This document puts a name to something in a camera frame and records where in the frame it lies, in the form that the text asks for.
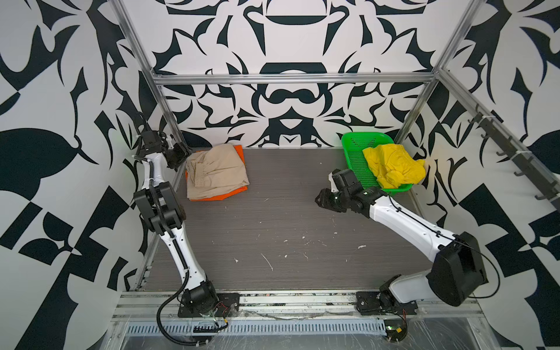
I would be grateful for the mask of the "yellow shorts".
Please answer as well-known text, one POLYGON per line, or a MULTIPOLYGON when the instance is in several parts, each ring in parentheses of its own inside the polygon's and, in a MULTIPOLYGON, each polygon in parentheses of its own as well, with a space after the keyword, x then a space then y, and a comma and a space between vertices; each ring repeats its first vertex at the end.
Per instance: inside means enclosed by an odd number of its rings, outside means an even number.
POLYGON ((396 190, 420 183, 427 175, 423 160, 414 160, 401 144, 379 144, 363 150, 369 170, 379 186, 396 190))

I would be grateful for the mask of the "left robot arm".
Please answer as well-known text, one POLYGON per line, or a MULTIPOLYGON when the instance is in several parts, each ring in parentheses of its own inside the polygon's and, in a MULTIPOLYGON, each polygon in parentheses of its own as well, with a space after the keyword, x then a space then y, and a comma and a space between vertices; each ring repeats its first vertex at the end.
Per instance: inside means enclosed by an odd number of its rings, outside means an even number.
POLYGON ((190 154, 183 143, 170 146, 167 135, 146 128, 140 134, 134 158, 144 166, 144 181, 134 193, 134 203, 147 228, 168 248, 182 281, 180 305, 188 315, 208 314, 218 303, 217 293, 198 263, 188 240, 183 206, 164 170, 177 170, 190 154))

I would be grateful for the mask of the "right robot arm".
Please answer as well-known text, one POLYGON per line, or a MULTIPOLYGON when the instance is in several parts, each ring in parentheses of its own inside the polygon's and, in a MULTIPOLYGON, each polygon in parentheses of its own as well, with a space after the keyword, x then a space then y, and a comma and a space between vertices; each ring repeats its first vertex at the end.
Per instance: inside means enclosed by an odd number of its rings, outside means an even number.
POLYGON ((352 211, 382 224, 433 264, 429 270, 391 278, 374 297, 358 303, 359 312, 396 313, 419 300, 457 307, 487 283, 484 263, 488 259, 474 236, 452 233, 406 209, 383 190, 364 188, 350 169, 336 169, 328 179, 330 187, 315 198, 319 207, 338 213, 352 211))

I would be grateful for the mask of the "green plastic basket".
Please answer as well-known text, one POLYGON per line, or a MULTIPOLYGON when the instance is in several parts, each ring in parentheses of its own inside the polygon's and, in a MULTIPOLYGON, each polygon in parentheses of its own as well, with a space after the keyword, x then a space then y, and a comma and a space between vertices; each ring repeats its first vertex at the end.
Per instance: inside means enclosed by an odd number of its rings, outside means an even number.
POLYGON ((363 150, 393 143, 390 136, 379 132, 350 132, 341 137, 348 169, 354 172, 364 188, 381 188, 381 185, 369 169, 363 150))

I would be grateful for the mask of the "left aluminium frame post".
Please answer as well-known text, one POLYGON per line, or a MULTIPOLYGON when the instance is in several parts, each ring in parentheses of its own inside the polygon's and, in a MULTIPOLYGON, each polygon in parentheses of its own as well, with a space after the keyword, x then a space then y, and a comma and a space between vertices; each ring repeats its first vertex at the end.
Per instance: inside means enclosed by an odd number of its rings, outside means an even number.
POLYGON ((118 111, 125 113, 131 121, 134 136, 151 127, 167 133, 175 142, 185 144, 176 115, 163 94, 163 86, 156 83, 155 70, 144 52, 125 2, 109 1, 108 5, 116 27, 116 53, 112 58, 118 69, 125 70, 124 77, 114 75, 116 89, 123 95, 118 111))

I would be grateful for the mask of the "aluminium frame post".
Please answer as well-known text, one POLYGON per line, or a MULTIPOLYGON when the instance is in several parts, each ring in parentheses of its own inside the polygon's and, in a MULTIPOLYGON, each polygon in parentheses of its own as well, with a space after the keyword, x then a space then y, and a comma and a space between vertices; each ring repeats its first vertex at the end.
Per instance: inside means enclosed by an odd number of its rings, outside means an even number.
POLYGON ((134 136, 151 127, 167 133, 175 142, 185 144, 176 115, 163 94, 163 86, 156 83, 155 70, 144 52, 125 2, 109 1, 108 5, 116 27, 116 53, 112 58, 118 69, 125 70, 124 77, 114 75, 116 89, 123 95, 118 111, 125 113, 131 121, 134 136))
POLYGON ((472 24, 479 10, 485 3, 486 1, 483 0, 472 0, 468 3, 468 6, 466 7, 465 12, 460 18, 456 29, 450 36, 449 42, 444 47, 442 55, 433 67, 430 75, 430 80, 424 84, 424 87, 420 92, 418 98, 416 99, 414 106, 406 115, 401 129, 394 139, 396 144, 404 143, 407 135, 411 132, 411 129, 415 125, 415 122, 420 115, 420 112, 424 108, 424 105, 433 94, 433 91, 438 86, 438 83, 442 81, 442 74, 446 71, 447 65, 451 62, 454 54, 458 50, 459 45, 465 39, 467 33, 472 27, 472 24))

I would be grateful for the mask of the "aluminium frame crossbar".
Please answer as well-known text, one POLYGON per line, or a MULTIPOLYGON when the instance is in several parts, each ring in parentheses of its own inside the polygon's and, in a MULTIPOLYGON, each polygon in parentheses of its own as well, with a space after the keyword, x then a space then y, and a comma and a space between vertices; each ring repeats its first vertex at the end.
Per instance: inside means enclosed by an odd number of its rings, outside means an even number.
POLYGON ((426 83, 429 72, 413 73, 290 73, 290 74, 155 74, 156 85, 306 84, 306 83, 426 83))

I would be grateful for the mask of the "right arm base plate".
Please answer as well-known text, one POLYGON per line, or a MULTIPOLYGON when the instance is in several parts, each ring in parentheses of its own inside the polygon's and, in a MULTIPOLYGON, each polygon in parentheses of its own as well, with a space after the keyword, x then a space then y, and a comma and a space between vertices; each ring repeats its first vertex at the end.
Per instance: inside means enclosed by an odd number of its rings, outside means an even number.
POLYGON ((416 302, 400 303, 388 291, 360 291, 355 293, 356 309, 363 316, 382 314, 415 315, 418 309, 416 302))

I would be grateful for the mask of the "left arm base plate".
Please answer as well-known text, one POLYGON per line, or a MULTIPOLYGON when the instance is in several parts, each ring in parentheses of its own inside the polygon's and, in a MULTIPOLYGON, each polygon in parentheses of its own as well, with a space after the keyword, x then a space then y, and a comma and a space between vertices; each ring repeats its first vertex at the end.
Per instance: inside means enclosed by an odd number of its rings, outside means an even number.
POLYGON ((184 295, 180 302, 178 317, 227 317, 232 312, 239 310, 239 302, 239 293, 217 293, 195 299, 190 295, 184 295))

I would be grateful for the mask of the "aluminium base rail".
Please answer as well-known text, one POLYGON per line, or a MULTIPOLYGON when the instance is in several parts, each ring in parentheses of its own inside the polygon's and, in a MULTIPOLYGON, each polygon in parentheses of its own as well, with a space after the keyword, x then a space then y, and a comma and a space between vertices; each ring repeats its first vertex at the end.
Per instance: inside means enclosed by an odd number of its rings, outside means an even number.
MULTIPOLYGON (((359 310, 370 310, 358 290, 247 290, 220 291, 221 301, 214 314, 221 316, 256 317, 264 319, 359 317, 359 310)), ((171 292, 123 293, 112 316, 113 321, 153 320, 159 306, 171 292)), ((479 304, 467 300, 459 307, 440 301, 418 301, 397 309, 414 318, 469 318, 484 316, 479 304)))

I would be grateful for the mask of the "black wall hook rack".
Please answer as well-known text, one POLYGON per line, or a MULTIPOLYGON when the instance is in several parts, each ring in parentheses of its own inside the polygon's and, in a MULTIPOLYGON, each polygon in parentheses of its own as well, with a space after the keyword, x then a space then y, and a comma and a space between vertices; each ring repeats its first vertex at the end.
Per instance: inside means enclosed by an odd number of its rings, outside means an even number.
POLYGON ((476 125, 483 133, 482 144, 478 151, 481 166, 484 165, 484 149, 489 141, 493 142, 499 150, 496 156, 501 160, 512 161, 517 167, 514 175, 526 177, 540 192, 535 196, 537 201, 547 200, 559 211, 559 179, 545 164, 529 150, 522 141, 506 128, 496 116, 484 113, 480 105, 469 106, 467 111, 473 116, 470 125, 476 125))

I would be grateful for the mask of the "right aluminium frame post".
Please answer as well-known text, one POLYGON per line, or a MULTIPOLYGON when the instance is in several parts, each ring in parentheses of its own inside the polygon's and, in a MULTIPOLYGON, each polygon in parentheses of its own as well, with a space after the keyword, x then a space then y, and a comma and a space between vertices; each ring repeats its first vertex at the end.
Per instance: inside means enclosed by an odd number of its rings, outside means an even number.
POLYGON ((411 132, 411 129, 415 125, 415 122, 420 115, 420 112, 424 108, 424 105, 433 94, 433 91, 438 86, 438 83, 442 81, 442 74, 446 71, 447 65, 451 62, 454 54, 458 50, 459 45, 465 39, 467 33, 472 27, 472 24, 479 10, 485 3, 486 1, 483 0, 472 0, 468 3, 468 6, 466 7, 465 12, 460 18, 456 29, 450 36, 449 42, 444 47, 442 55, 433 67, 430 75, 430 80, 424 84, 424 87, 420 92, 418 98, 416 99, 414 106, 406 115, 401 129, 394 139, 396 144, 404 143, 407 135, 411 132))

